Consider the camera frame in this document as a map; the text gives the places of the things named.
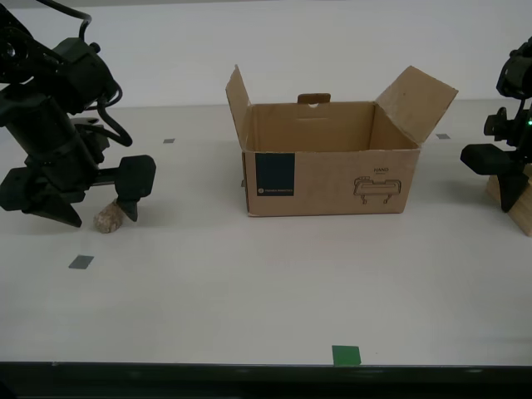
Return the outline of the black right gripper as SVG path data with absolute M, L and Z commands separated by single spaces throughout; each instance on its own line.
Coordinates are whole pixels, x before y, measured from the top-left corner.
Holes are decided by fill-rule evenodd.
M 531 107 L 520 101 L 515 116 L 515 160 L 513 152 L 506 152 L 492 144 L 467 145 L 461 161 L 478 175 L 496 176 L 499 182 L 500 207 L 508 213 L 525 192 L 529 177 L 525 165 L 531 162 Z

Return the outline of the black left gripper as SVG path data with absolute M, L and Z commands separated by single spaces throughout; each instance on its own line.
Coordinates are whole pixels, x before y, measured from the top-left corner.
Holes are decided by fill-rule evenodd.
M 118 169 L 99 168 L 109 146 L 96 119 L 71 121 L 51 97 L 3 97 L 2 126 L 27 153 L 25 166 L 9 170 L 1 183 L 1 208 L 81 227 L 71 206 L 93 186 L 115 185 L 116 203 L 138 220 L 138 202 L 151 194 L 154 159 L 121 159 Z

